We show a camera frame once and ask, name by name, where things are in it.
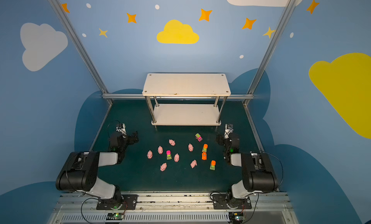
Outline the orange green toy truck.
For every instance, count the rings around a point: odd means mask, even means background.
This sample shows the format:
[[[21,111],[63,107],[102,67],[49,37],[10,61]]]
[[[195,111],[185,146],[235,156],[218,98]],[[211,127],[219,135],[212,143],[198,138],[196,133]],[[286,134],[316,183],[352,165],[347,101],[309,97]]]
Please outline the orange green toy truck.
[[[207,144],[204,144],[203,145],[202,152],[207,152],[207,149],[208,149],[208,145]]]

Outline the pink green toy car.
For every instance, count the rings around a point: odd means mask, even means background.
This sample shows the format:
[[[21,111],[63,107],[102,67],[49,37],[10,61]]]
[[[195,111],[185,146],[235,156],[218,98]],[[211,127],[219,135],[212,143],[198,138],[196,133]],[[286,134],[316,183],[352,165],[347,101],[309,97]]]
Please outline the pink green toy car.
[[[199,133],[197,133],[197,134],[195,135],[195,138],[196,138],[196,140],[197,140],[198,142],[201,142],[201,141],[203,140],[202,136],[201,136]]]

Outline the orange green toy car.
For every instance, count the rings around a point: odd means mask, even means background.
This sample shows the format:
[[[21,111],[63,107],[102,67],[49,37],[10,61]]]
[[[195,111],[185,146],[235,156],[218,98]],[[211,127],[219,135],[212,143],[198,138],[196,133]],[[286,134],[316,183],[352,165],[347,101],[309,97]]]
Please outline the orange green toy car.
[[[210,170],[215,171],[215,165],[216,165],[216,161],[215,160],[212,160],[211,161],[211,164],[210,164]]]

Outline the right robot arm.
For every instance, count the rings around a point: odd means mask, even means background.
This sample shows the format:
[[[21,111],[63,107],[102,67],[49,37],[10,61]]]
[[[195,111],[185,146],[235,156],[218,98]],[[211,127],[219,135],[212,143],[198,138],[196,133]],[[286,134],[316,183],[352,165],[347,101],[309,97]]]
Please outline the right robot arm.
[[[281,182],[273,169],[270,155],[264,151],[239,152],[240,137],[235,133],[218,134],[216,142],[224,147],[224,159],[234,167],[240,167],[242,179],[233,184],[219,201],[223,208],[240,209],[251,195],[276,191]]]

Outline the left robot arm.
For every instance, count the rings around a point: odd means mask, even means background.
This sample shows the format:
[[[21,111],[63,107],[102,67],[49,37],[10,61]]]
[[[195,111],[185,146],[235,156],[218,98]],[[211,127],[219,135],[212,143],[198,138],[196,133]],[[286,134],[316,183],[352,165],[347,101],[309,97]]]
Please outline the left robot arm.
[[[117,185],[98,177],[98,168],[122,163],[129,145],[139,142],[138,132],[127,135],[117,131],[110,136],[108,151],[76,151],[70,153],[57,179],[56,188],[65,192],[81,192],[98,199],[97,209],[119,210],[129,203]]]

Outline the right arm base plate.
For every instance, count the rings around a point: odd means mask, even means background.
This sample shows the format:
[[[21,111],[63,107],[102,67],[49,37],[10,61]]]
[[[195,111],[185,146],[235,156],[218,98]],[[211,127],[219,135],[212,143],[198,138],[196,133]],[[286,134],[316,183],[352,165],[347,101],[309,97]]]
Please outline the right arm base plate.
[[[228,197],[226,194],[212,193],[210,195],[212,205],[214,209],[233,209],[243,210],[252,209],[250,199],[236,199]]]

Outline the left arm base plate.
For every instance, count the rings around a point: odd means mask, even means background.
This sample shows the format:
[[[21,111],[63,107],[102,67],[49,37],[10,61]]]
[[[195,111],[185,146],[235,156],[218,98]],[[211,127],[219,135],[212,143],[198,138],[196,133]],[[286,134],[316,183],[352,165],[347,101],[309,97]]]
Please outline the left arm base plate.
[[[123,194],[121,197],[99,199],[96,210],[135,210],[137,200],[137,194]]]

